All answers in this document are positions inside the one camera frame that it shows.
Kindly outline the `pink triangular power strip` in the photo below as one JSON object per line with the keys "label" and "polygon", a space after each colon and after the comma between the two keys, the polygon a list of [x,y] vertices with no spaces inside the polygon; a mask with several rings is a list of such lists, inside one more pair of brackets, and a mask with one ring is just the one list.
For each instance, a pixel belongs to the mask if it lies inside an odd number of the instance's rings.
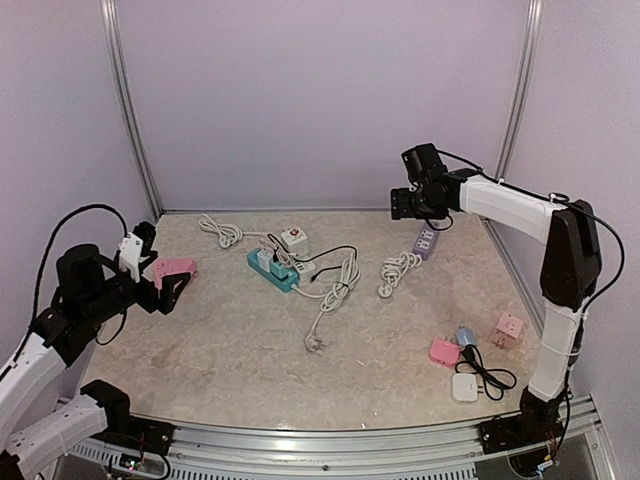
{"label": "pink triangular power strip", "polygon": [[189,273],[194,276],[197,273],[197,263],[193,258],[162,258],[157,259],[153,265],[154,283],[156,287],[162,289],[164,277]]}

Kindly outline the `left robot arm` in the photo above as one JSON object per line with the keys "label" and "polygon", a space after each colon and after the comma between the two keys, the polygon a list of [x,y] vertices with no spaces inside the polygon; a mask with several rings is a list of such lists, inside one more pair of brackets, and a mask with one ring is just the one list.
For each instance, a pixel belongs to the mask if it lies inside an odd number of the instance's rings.
{"label": "left robot arm", "polygon": [[38,396],[98,341],[104,323],[125,319],[137,305],[171,313],[196,273],[171,267],[153,248],[155,227],[146,221],[125,229],[112,257],[95,244],[79,244],[56,261],[58,285],[50,305],[32,308],[24,338],[1,369],[1,476],[35,479],[59,457],[90,437],[158,456],[161,478],[171,474],[173,428],[130,413],[129,396],[95,380],[62,408],[26,428],[18,424]]}

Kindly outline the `small white cube charger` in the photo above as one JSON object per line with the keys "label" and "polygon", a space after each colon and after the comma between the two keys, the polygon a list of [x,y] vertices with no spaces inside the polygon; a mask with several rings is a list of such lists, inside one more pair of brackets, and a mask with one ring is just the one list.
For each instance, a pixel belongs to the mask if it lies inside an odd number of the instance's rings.
{"label": "small white cube charger", "polygon": [[256,254],[256,259],[261,270],[265,272],[271,271],[271,262],[273,260],[273,252],[271,250],[261,248]]}

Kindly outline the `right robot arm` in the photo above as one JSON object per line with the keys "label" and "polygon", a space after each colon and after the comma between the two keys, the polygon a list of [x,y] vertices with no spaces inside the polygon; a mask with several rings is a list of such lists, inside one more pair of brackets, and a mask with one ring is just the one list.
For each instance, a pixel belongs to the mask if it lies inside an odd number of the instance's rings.
{"label": "right robot arm", "polygon": [[402,153],[409,185],[390,193],[395,220],[448,220],[464,212],[510,227],[545,248],[540,288],[545,317],[538,360],[511,433],[523,444],[535,442],[551,424],[547,411],[561,400],[570,370],[580,355],[590,306],[604,293],[599,227],[605,227],[592,206],[551,193],[547,196],[492,178],[466,162],[451,170],[445,152],[434,144],[417,145]]}

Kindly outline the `teal power strip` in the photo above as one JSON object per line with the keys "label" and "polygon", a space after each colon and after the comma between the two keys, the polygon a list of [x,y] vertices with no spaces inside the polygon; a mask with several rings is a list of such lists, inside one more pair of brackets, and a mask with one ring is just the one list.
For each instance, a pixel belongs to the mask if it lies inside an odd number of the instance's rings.
{"label": "teal power strip", "polygon": [[320,321],[338,311],[357,286],[361,272],[356,254],[351,253],[338,267],[339,277],[322,293],[310,293],[300,288],[300,275],[293,267],[286,267],[273,260],[273,255],[264,249],[254,249],[247,254],[248,266],[282,293],[295,292],[302,297],[319,302],[318,313],[304,338],[305,349],[318,353],[325,343],[318,336]]}

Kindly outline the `blue charger with black cable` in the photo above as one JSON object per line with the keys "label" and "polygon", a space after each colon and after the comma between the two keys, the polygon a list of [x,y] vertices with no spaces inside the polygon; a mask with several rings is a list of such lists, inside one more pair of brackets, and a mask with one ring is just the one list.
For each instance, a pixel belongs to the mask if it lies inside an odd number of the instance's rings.
{"label": "blue charger with black cable", "polygon": [[514,373],[504,368],[487,368],[477,339],[470,329],[459,328],[455,337],[460,350],[460,359],[456,362],[454,371],[461,373],[463,368],[468,368],[469,373],[481,378],[483,391],[491,401],[503,400],[505,393],[517,386],[517,377]]}

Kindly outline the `white power strip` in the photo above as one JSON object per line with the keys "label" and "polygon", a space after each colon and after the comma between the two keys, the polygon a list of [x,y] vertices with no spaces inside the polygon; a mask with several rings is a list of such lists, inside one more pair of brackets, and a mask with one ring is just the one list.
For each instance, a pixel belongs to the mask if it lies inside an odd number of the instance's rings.
{"label": "white power strip", "polygon": [[242,230],[233,223],[217,222],[207,214],[201,215],[198,225],[203,232],[217,236],[218,245],[221,249],[229,249],[241,242],[245,237],[256,237],[259,243],[259,250],[261,248],[271,250],[275,262],[295,270],[300,276],[309,276],[309,271],[315,269],[315,264],[309,256],[310,253],[307,256],[294,257],[286,250],[280,234]]}

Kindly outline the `white cube socket adapter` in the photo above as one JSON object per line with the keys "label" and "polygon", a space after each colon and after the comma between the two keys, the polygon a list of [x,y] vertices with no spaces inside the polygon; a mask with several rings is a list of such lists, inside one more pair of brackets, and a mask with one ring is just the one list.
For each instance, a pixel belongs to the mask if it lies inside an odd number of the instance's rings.
{"label": "white cube socket adapter", "polygon": [[294,257],[307,256],[310,253],[308,236],[300,227],[283,230],[280,238],[286,250]]}

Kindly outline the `pink cube socket adapter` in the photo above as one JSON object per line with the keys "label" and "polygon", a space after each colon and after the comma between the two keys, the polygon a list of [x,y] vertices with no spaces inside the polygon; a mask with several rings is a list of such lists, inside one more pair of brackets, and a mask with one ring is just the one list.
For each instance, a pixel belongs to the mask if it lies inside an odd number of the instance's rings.
{"label": "pink cube socket adapter", "polygon": [[511,313],[503,312],[488,337],[489,343],[503,351],[516,348],[522,337],[525,322]]}

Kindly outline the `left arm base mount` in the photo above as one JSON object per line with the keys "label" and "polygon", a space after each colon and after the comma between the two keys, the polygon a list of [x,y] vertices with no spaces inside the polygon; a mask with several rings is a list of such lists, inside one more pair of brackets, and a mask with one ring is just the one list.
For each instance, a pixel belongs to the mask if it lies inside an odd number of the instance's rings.
{"label": "left arm base mount", "polygon": [[106,413],[107,428],[93,435],[94,439],[143,452],[168,453],[176,429],[173,424],[133,415],[129,396],[103,380],[84,385],[80,394],[96,400]]}

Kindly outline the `purple power strip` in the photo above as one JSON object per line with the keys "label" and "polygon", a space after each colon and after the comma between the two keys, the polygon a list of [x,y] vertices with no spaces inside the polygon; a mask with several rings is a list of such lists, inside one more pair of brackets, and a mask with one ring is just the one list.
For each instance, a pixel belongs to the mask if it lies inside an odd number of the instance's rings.
{"label": "purple power strip", "polygon": [[429,259],[438,237],[439,232],[426,223],[411,250],[402,251],[395,257],[383,261],[380,270],[381,284],[377,290],[381,299],[390,299],[405,275]]}

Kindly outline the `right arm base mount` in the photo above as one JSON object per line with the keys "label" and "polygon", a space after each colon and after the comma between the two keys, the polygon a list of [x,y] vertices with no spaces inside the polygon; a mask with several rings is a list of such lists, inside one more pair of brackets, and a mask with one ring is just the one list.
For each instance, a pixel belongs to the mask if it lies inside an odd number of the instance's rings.
{"label": "right arm base mount", "polygon": [[563,440],[567,422],[560,421],[559,409],[568,400],[567,389],[549,401],[533,395],[528,388],[522,392],[519,411],[507,417],[494,417],[481,422],[478,434],[484,454],[517,449],[544,441]]}

